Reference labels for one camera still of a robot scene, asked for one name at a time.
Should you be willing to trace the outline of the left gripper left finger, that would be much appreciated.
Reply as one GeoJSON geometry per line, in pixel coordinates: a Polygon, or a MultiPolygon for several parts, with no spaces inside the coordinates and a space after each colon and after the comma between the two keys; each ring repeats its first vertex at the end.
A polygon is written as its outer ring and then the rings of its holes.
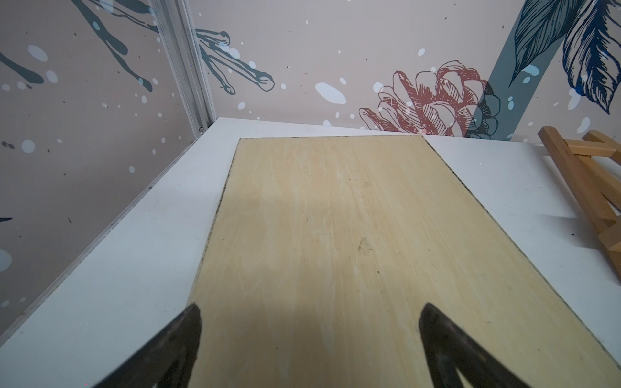
{"type": "Polygon", "coordinates": [[[193,303],[97,386],[187,387],[201,333],[201,312],[193,303]]]}

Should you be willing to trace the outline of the wooden easel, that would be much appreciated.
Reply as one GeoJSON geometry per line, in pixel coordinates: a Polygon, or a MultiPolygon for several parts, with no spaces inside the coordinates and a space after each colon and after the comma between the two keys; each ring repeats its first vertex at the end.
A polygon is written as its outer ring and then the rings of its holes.
{"type": "Polygon", "coordinates": [[[556,128],[544,126],[538,136],[620,276],[620,180],[596,161],[620,164],[620,144],[597,130],[566,140],[556,128]]]}

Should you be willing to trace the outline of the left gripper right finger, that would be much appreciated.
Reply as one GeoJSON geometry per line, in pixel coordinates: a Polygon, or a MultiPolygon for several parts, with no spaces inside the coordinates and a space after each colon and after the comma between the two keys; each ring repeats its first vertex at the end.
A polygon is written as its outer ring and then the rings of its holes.
{"type": "Polygon", "coordinates": [[[526,387],[438,307],[426,303],[419,318],[425,357],[435,387],[526,387]]]}

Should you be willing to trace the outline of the plywood board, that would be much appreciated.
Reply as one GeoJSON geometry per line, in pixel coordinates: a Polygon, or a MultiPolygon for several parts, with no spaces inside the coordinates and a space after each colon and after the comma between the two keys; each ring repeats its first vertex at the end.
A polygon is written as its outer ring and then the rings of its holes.
{"type": "Polygon", "coordinates": [[[427,303],[531,386],[620,384],[418,136],[239,141],[192,300],[193,387],[429,387],[427,303]]]}

